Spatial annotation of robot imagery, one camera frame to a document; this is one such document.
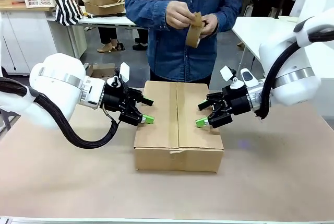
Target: black and white striped bag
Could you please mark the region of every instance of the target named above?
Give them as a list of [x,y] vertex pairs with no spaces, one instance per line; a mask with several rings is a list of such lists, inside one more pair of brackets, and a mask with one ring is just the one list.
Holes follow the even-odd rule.
[[83,18],[83,13],[76,0],[55,0],[55,21],[63,26],[72,26]]

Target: brown tape roll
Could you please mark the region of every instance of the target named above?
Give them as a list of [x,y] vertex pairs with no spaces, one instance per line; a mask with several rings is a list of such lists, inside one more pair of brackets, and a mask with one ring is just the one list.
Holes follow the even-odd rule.
[[204,26],[204,23],[202,22],[202,16],[201,13],[195,13],[196,20],[194,23],[190,25],[187,38],[186,38],[186,45],[191,46],[193,48],[197,48],[198,44],[200,42],[200,33],[202,31],[202,28]]

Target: denim shirt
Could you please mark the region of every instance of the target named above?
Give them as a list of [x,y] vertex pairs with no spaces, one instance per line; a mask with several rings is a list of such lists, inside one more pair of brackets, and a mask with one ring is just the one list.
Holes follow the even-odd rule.
[[149,29],[147,57],[156,75],[185,82],[205,78],[212,73],[216,61],[216,34],[202,39],[196,49],[186,46],[188,28],[177,30],[166,24],[169,1],[186,2],[192,13],[200,11],[202,16],[215,14],[216,32],[223,32],[234,26],[242,0],[125,0],[127,17]]

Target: open cardboard box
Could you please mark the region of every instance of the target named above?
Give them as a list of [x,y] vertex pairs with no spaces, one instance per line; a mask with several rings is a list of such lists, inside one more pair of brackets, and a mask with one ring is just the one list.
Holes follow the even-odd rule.
[[101,78],[107,80],[115,74],[115,64],[94,64],[87,65],[86,75],[93,78]]
[[211,113],[197,107],[208,93],[204,84],[146,82],[144,95],[154,104],[139,111],[155,120],[137,128],[136,169],[218,171],[224,151],[219,130],[195,123]]
[[93,15],[117,14],[124,11],[124,0],[82,0],[86,12]]

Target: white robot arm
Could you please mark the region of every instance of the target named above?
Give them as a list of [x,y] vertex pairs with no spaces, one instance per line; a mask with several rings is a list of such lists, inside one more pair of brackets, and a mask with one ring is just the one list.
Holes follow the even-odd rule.
[[222,92],[208,94],[206,100],[198,105],[200,110],[213,106],[213,112],[197,120],[197,126],[216,128],[231,123],[231,114],[249,111],[264,119],[272,104],[290,106],[312,99],[321,80],[314,74],[304,47],[332,40],[334,8],[296,25],[293,32],[274,34],[259,49],[266,79],[257,80],[248,69],[243,69],[244,85],[240,86],[242,81],[235,77],[235,73],[223,68],[223,78],[233,83],[224,87]]
[[[129,67],[123,63],[115,75],[106,82],[86,76],[81,61],[65,54],[53,54],[37,64],[30,74],[31,87],[0,77],[0,108],[16,112],[43,127],[59,127],[65,137],[80,148],[97,148],[105,145],[117,131],[118,123],[108,111],[120,112],[119,121],[137,126],[153,123],[154,118],[142,115],[137,102],[152,105],[141,91],[129,88]],[[101,108],[111,119],[107,135],[97,142],[82,140],[68,124],[76,104],[92,109]]]

